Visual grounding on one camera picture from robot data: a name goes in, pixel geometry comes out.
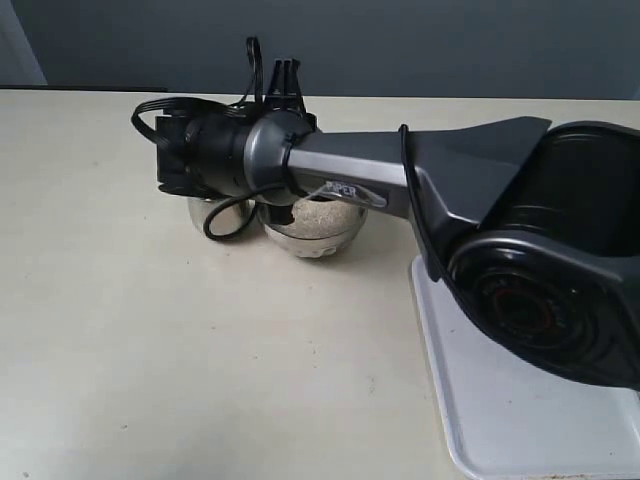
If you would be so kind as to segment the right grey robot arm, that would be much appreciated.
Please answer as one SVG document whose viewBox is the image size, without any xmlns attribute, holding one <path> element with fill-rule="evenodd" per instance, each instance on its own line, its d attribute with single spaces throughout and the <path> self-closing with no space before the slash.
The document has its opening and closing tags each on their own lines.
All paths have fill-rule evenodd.
<svg viewBox="0 0 640 480">
<path fill-rule="evenodd" d="M 249 101 L 153 110 L 163 192 L 254 200 L 284 224 L 301 199 L 406 219 L 429 277 L 491 340 L 570 380 L 638 388 L 637 130 L 524 116 L 324 133 L 281 68 Z"/>
</svg>

